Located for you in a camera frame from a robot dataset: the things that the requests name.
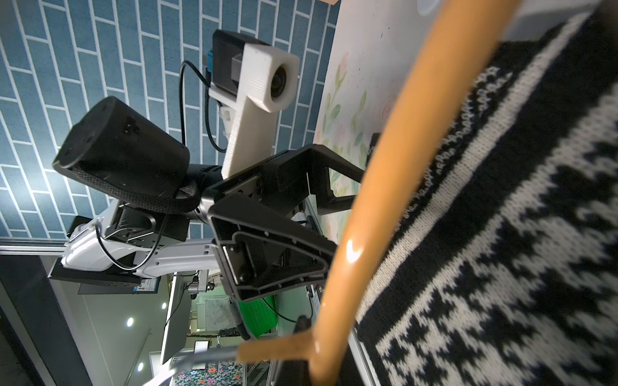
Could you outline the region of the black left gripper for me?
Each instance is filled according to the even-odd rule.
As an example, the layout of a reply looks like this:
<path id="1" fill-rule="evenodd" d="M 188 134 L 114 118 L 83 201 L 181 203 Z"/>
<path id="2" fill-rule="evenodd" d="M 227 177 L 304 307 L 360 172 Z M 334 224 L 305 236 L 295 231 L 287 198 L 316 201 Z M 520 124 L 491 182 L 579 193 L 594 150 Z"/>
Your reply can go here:
<path id="1" fill-rule="evenodd" d="M 326 282 L 337 245 L 291 218 L 314 195 L 319 215 L 350 210 L 331 174 L 360 183 L 364 170 L 324 145 L 277 154 L 224 179 L 220 166 L 197 167 L 197 219 L 214 232 L 213 255 L 226 294 L 249 302 Z"/>

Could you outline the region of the black white houndstooth scarf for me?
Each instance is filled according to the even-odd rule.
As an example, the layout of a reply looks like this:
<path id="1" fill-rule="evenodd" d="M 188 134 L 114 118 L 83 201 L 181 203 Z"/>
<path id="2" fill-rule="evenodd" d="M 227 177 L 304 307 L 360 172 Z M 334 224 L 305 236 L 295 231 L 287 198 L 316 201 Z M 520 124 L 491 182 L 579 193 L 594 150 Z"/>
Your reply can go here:
<path id="1" fill-rule="evenodd" d="M 613 8 L 476 77 L 360 304 L 379 384 L 616 384 Z"/>

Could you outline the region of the yellow wooden hanger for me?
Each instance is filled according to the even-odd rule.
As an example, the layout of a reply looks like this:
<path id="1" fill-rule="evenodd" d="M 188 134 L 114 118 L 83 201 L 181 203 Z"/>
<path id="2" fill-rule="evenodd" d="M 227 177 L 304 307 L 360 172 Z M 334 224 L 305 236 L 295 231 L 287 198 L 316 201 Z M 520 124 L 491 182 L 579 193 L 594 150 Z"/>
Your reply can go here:
<path id="1" fill-rule="evenodd" d="M 394 230 L 517 9 L 516 1 L 444 3 L 364 174 L 315 326 L 241 344 L 238 362 L 305 360 L 312 384 L 335 383 L 365 290 Z"/>

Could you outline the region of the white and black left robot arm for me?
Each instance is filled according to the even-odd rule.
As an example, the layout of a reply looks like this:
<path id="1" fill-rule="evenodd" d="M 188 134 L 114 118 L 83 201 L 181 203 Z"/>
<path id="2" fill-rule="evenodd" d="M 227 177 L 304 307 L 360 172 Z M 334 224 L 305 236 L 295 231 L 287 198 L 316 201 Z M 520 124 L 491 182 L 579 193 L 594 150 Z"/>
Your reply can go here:
<path id="1" fill-rule="evenodd" d="M 113 96 L 72 127 L 52 165 L 113 202 L 72 222 L 51 278 L 131 287 L 220 270 L 226 294 L 243 302 L 326 281 L 336 245 L 293 215 L 308 196 L 322 215 L 350 209 L 354 198 L 336 196 L 330 175 L 363 175 L 310 145 L 227 177 L 219 166 L 191 163 L 185 145 Z"/>

